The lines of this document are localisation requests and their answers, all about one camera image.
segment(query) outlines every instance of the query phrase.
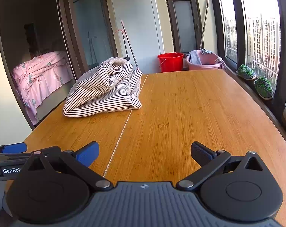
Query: wooden table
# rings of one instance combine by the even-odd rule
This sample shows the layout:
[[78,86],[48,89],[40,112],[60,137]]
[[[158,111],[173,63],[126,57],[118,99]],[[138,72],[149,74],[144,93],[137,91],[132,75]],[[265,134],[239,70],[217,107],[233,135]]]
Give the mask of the wooden table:
[[61,104],[25,140],[28,150],[58,145],[77,150],[95,140],[100,155],[90,166],[108,180],[172,181],[200,166],[193,141],[232,155],[253,150],[284,194],[276,219],[286,226],[286,142],[254,100],[224,71],[144,75],[140,110],[69,118]]

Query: folded striped fabric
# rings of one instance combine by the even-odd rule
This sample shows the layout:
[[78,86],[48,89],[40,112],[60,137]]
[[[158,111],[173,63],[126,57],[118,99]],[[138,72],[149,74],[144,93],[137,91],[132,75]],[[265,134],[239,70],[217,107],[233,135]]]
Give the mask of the folded striped fabric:
[[142,72],[126,59],[109,58],[84,73],[71,88],[63,107],[68,117],[139,109]]

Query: red bucket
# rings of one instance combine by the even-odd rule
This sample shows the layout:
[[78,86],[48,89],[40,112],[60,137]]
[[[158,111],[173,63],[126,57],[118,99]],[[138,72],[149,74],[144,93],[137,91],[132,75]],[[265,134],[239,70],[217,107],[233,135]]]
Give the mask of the red bucket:
[[182,53],[166,53],[158,55],[162,72],[177,72],[183,70]]

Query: green slipper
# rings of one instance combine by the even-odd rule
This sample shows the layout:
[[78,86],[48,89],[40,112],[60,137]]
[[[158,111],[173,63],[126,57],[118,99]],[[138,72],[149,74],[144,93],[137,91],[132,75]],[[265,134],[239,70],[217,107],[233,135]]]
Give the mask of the green slipper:
[[271,100],[273,98],[271,83],[265,76],[257,79],[254,82],[254,86],[260,97],[263,98],[264,100]]
[[246,80],[254,80],[256,77],[255,72],[249,66],[246,65],[240,65],[236,73]]

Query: pink laundry tub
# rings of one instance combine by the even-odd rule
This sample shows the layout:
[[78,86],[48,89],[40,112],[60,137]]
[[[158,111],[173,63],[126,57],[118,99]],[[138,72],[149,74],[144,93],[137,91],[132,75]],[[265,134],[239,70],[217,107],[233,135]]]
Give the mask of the pink laundry tub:
[[186,56],[186,63],[189,66],[189,70],[221,69],[221,65],[215,63],[215,60],[219,58],[218,55],[216,55],[215,53],[202,54],[201,50],[197,50],[197,53],[200,58],[201,65],[190,63],[189,56]]

